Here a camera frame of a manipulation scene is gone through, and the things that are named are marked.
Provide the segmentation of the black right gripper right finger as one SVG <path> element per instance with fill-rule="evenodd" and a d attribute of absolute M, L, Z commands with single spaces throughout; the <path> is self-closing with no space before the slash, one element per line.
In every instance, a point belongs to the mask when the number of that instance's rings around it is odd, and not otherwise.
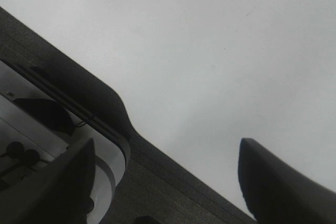
<path fill-rule="evenodd" d="M 240 142 L 238 181 L 257 223 L 335 223 L 335 192 L 252 138 Z"/>

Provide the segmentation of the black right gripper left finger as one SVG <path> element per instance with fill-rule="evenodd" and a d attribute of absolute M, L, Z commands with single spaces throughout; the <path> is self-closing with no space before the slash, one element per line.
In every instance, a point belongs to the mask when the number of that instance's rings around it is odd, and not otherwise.
<path fill-rule="evenodd" d="M 94 176 L 93 139 L 80 140 L 1 192 L 1 223 L 87 223 Z"/>

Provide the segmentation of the white robot base platform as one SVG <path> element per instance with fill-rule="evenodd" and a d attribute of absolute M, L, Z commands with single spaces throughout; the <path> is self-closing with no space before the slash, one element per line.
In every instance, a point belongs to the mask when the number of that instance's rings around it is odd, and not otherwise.
<path fill-rule="evenodd" d="M 1 62 L 1 151 L 11 142 L 19 141 L 24 147 L 35 149 L 42 158 L 51 161 L 80 137 L 92 138 L 98 163 L 91 191 L 94 208 L 88 213 L 87 220 L 88 223 L 100 223 L 111 207 L 115 188 L 126 170 L 130 157 L 128 142 L 115 132 L 103 134 L 90 125 L 76 129 L 73 136 L 48 129 L 15 105 L 16 98 L 50 97 Z"/>

